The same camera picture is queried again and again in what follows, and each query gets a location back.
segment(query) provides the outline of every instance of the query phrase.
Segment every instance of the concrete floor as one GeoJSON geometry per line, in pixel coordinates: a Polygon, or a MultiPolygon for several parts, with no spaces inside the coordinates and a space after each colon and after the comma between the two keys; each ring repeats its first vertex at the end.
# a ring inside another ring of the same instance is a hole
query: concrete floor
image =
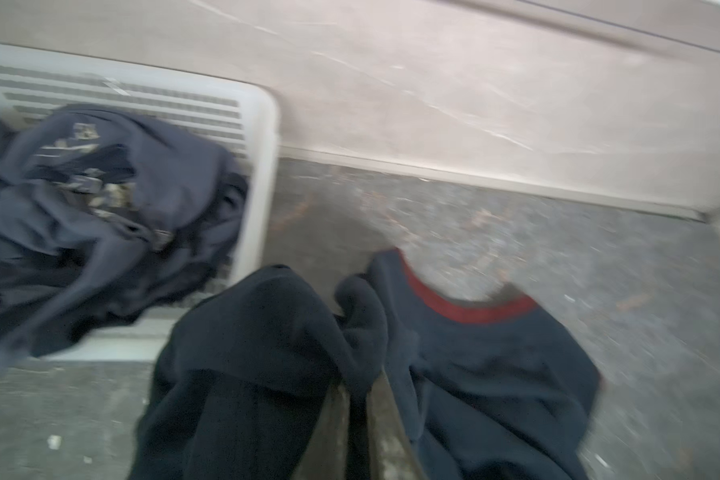
{"type": "MultiPolygon", "coordinates": [[[[330,298],[397,245],[442,293],[511,281],[602,371],[581,455],[595,479],[720,480],[720,242],[705,224],[284,160],[266,263],[330,298]]],[[[123,478],[150,366],[0,372],[0,479],[123,478]],[[58,450],[48,437],[61,437],[58,450]]]]}

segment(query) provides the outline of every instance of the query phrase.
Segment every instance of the white vein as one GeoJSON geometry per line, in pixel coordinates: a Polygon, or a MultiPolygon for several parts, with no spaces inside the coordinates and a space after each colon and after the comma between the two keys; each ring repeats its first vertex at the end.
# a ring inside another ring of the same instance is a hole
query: white vein
{"type": "MultiPolygon", "coordinates": [[[[366,77],[368,77],[368,78],[370,78],[370,79],[372,79],[372,80],[375,80],[376,82],[379,82],[379,83],[381,83],[381,84],[384,84],[384,85],[386,85],[386,86],[388,86],[388,87],[398,88],[398,86],[397,86],[396,84],[394,84],[393,82],[390,82],[389,80],[386,80],[386,79],[384,79],[384,78],[376,77],[376,76],[370,74],[369,72],[367,72],[364,68],[360,68],[360,67],[358,67],[357,65],[354,65],[354,64],[351,64],[351,63],[349,63],[349,62],[346,62],[345,60],[341,60],[340,58],[333,57],[333,56],[331,56],[331,55],[329,55],[329,54],[327,54],[327,53],[325,53],[325,52],[317,52],[317,51],[314,51],[314,50],[306,50],[306,49],[304,49],[303,46],[295,43],[294,41],[292,41],[292,40],[290,40],[289,38],[285,37],[285,36],[284,36],[283,34],[281,34],[281,33],[275,32],[274,30],[271,30],[271,29],[269,29],[269,28],[267,28],[267,27],[263,27],[263,26],[261,26],[261,25],[244,22],[244,21],[243,21],[242,19],[240,19],[239,17],[236,17],[236,16],[233,15],[233,14],[229,14],[229,13],[227,13],[227,12],[224,12],[223,10],[219,10],[218,8],[214,7],[213,5],[209,5],[209,4],[205,3],[203,0],[187,0],[187,1],[188,1],[189,3],[191,3],[192,5],[195,5],[195,6],[197,6],[197,7],[203,8],[204,10],[206,10],[206,11],[208,11],[208,12],[211,12],[211,13],[213,13],[213,14],[217,14],[217,15],[223,17],[223,18],[226,18],[227,20],[231,20],[231,21],[234,22],[234,23],[241,24],[241,25],[245,25],[245,26],[247,26],[247,27],[253,28],[253,29],[258,30],[258,31],[260,31],[260,32],[264,32],[264,33],[267,33],[267,34],[270,34],[270,35],[274,35],[274,36],[280,38],[281,40],[283,40],[284,42],[289,43],[289,44],[291,44],[291,45],[293,45],[293,46],[295,46],[295,47],[298,47],[298,48],[300,48],[301,50],[305,50],[306,52],[308,52],[308,53],[310,53],[310,54],[312,54],[312,55],[315,55],[315,56],[321,57],[321,58],[325,58],[326,60],[329,60],[329,61],[331,61],[331,62],[340,64],[340,65],[344,66],[345,68],[347,68],[347,69],[349,69],[349,70],[352,70],[352,71],[354,71],[354,72],[357,72],[357,73],[360,73],[360,74],[362,74],[362,75],[365,75],[366,77]]],[[[510,97],[509,97],[507,94],[505,94],[504,92],[501,92],[501,91],[499,91],[499,90],[497,90],[497,89],[495,89],[495,88],[492,88],[491,86],[488,86],[488,87],[489,87],[489,89],[490,89],[491,91],[493,91],[494,93],[496,93],[498,96],[504,98],[505,100],[508,100],[508,101],[510,101],[510,102],[512,102],[512,103],[514,103],[514,104],[518,104],[517,101],[513,100],[512,98],[510,98],[510,97]]],[[[427,100],[424,99],[423,97],[420,97],[420,96],[416,95],[416,93],[413,92],[413,91],[410,91],[410,90],[401,90],[401,92],[403,92],[404,94],[407,94],[407,95],[412,96],[412,97],[415,98],[416,100],[421,101],[421,102],[422,102],[424,105],[426,105],[427,107],[430,107],[431,109],[436,110],[436,111],[440,112],[441,114],[446,115],[447,117],[452,118],[453,120],[456,120],[457,122],[461,123],[462,125],[465,125],[465,126],[467,126],[467,127],[470,127],[470,128],[476,129],[476,130],[480,130],[480,131],[482,131],[482,132],[485,132],[486,134],[489,134],[489,135],[492,136],[492,137],[496,137],[496,138],[500,138],[500,139],[502,139],[502,140],[506,140],[506,141],[508,141],[508,142],[510,142],[510,143],[512,143],[512,144],[515,144],[515,145],[517,145],[517,146],[519,146],[519,147],[522,147],[522,148],[524,148],[524,149],[526,149],[526,150],[533,150],[533,148],[532,148],[531,146],[529,146],[529,145],[527,145],[527,144],[525,144],[525,143],[523,143],[523,142],[521,142],[521,141],[519,141],[519,140],[515,140],[514,138],[509,137],[509,136],[507,136],[507,135],[505,135],[505,134],[501,134],[501,133],[499,133],[499,132],[497,132],[497,131],[494,131],[494,130],[490,130],[490,129],[488,129],[488,128],[481,127],[480,125],[477,125],[477,124],[475,124],[475,123],[472,123],[472,122],[470,122],[470,121],[468,121],[468,120],[464,120],[460,115],[457,115],[457,114],[451,112],[450,110],[447,110],[446,108],[441,107],[441,106],[439,106],[439,105],[432,104],[431,102],[427,101],[427,100]]]]}

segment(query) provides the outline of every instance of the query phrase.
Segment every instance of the pile of clothes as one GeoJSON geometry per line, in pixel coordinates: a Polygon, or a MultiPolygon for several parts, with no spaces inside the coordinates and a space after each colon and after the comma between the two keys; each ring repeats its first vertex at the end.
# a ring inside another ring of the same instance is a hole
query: pile of clothes
{"type": "Polygon", "coordinates": [[[97,105],[0,121],[0,366],[127,325],[197,290],[240,232],[232,154],[97,105]]]}
{"type": "Polygon", "coordinates": [[[460,306],[390,250],[336,301],[268,266],[188,312],[130,480],[586,479],[600,375],[530,297],[460,306]]]}

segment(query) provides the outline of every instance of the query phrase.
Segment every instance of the white debris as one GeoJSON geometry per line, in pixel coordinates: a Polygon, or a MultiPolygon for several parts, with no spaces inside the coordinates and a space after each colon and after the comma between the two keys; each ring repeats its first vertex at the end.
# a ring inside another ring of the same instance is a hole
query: white debris
{"type": "Polygon", "coordinates": [[[61,448],[61,437],[58,435],[48,437],[48,448],[51,450],[58,450],[61,448]]]}
{"type": "Polygon", "coordinates": [[[603,457],[595,454],[595,459],[596,459],[598,462],[600,462],[600,464],[601,464],[602,466],[604,466],[605,468],[610,468],[610,465],[608,465],[608,462],[606,462],[605,460],[603,460],[603,457]]]}

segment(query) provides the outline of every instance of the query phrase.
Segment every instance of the red trim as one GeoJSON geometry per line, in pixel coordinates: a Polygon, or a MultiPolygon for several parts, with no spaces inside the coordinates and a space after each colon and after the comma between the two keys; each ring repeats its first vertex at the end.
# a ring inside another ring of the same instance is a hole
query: red trim
{"type": "Polygon", "coordinates": [[[398,249],[400,261],[403,265],[405,278],[413,289],[413,292],[422,299],[422,302],[432,310],[440,313],[442,316],[449,318],[455,322],[461,323],[496,323],[506,320],[512,320],[518,315],[531,312],[538,307],[534,299],[528,295],[523,295],[515,300],[510,300],[503,305],[488,306],[481,308],[469,308],[459,306],[446,300],[431,288],[426,286],[411,270],[408,263],[405,262],[403,252],[398,249]]]}

